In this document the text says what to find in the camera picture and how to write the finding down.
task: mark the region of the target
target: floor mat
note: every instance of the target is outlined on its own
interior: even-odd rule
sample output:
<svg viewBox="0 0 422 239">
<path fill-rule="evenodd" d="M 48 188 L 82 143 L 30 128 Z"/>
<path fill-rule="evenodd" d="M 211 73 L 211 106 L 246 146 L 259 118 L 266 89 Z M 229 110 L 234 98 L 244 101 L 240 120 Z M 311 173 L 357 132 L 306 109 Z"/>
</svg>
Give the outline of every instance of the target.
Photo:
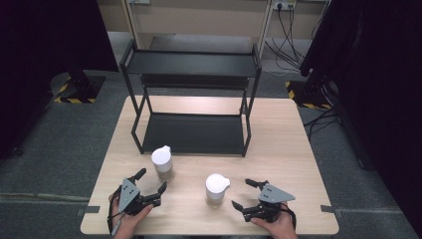
<svg viewBox="0 0 422 239">
<path fill-rule="evenodd" d="M 331 109 L 331 105 L 326 100 L 321 91 L 314 96 L 303 94 L 305 82 L 286 82 L 289 98 L 295 101 L 300 108 Z"/>
<path fill-rule="evenodd" d="M 57 94 L 55 103 L 71 104 L 92 104 L 96 101 L 97 95 L 102 88 L 106 77 L 88 76 L 90 89 L 84 93 L 79 93 L 71 78 L 68 78 Z"/>
</svg>

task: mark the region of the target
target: white cup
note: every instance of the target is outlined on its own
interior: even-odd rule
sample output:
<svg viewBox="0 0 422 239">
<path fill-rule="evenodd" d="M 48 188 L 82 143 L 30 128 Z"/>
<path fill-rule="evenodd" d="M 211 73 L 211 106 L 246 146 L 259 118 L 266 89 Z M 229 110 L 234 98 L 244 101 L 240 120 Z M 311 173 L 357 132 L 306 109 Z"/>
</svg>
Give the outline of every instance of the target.
<svg viewBox="0 0 422 239">
<path fill-rule="evenodd" d="M 171 160 L 171 148 L 164 146 L 156 149 L 151 156 L 155 171 L 161 181 L 173 179 L 173 160 Z"/>
<path fill-rule="evenodd" d="M 230 187 L 230 179 L 221 174 L 213 173 L 205 181 L 207 202 L 218 205 L 222 202 L 226 190 Z"/>
</svg>

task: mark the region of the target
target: gray floor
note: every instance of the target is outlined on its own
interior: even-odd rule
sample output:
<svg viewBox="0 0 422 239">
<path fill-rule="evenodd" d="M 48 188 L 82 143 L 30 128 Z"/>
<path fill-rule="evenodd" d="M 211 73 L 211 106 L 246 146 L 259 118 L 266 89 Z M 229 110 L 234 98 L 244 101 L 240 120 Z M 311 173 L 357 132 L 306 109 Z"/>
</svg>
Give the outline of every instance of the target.
<svg viewBox="0 0 422 239">
<path fill-rule="evenodd" d="M 110 39 L 119 61 L 127 35 L 110 33 Z M 301 51 L 305 52 L 307 45 L 307 41 L 298 41 Z M 205 41 L 195 36 L 169 35 L 157 38 L 152 47 L 245 51 L 248 46 L 245 39 Z M 257 97 L 287 98 L 286 81 L 306 80 L 294 70 L 281 70 L 268 49 L 262 62 L 264 73 Z M 109 238 L 84 235 L 80 225 L 128 93 L 121 73 L 87 71 L 87 74 L 106 76 L 96 102 L 91 105 L 51 102 L 21 146 L 24 154 L 0 161 L 0 238 Z M 52 80 L 55 93 L 67 77 L 61 74 Z M 223 96 L 227 93 L 158 91 L 153 94 Z M 299 109 L 299 112 L 303 122 L 321 114 L 315 109 Z M 340 124 L 335 121 L 314 133 L 311 146 L 340 228 L 333 238 L 418 238 L 376 171 L 359 167 Z"/>
</svg>

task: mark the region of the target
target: shelf rack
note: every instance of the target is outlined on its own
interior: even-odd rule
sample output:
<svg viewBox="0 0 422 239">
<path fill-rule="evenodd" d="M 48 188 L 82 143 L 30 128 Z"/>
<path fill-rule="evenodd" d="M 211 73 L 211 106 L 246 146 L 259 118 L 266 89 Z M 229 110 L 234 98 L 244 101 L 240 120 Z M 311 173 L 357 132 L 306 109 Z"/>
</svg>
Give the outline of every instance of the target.
<svg viewBox="0 0 422 239">
<path fill-rule="evenodd" d="M 120 68 L 136 112 L 131 134 L 141 154 L 169 145 L 176 153 L 246 155 L 251 140 L 249 118 L 262 71 L 256 45 L 248 54 L 170 52 L 138 50 L 131 40 Z M 140 104 L 134 96 L 129 74 L 140 75 L 143 87 Z M 251 79 L 254 83 L 249 90 Z M 150 88 L 232 90 L 242 91 L 243 97 L 239 113 L 234 115 L 160 113 L 152 109 Z M 141 144 L 136 129 L 145 102 L 150 117 Z M 247 127 L 246 140 L 242 115 Z"/>
</svg>

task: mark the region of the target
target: human hand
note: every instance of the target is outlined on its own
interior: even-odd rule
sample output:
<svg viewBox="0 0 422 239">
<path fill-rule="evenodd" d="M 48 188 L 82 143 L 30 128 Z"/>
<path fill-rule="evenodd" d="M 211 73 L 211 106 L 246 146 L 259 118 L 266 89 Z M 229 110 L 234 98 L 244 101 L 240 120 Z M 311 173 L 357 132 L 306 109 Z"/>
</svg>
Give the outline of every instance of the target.
<svg viewBox="0 0 422 239">
<path fill-rule="evenodd" d="M 287 210 L 287 203 L 284 204 L 285 205 L 282 203 L 281 207 L 282 209 Z M 274 239 L 298 238 L 298 235 L 296 234 L 295 228 L 293 226 L 292 218 L 287 212 L 280 212 L 279 219 L 273 223 L 266 222 L 261 218 L 252 218 L 251 222 L 266 229 L 268 232 L 270 232 Z"/>
<path fill-rule="evenodd" d="M 112 203 L 112 213 L 111 215 L 117 215 L 118 214 L 118 200 L 119 197 L 117 196 L 113 202 L 112 195 L 109 196 L 108 201 Z M 113 239 L 130 239 L 133 237 L 134 231 L 136 229 L 137 224 L 148 215 L 148 213 L 152 210 L 153 205 L 147 205 L 145 208 L 143 208 L 139 213 L 136 215 L 128 215 L 128 214 L 122 214 L 117 215 L 112 219 L 112 228 L 118 223 L 118 220 L 120 220 L 120 225 L 118 226 L 117 231 L 115 232 L 115 235 Z"/>
</svg>

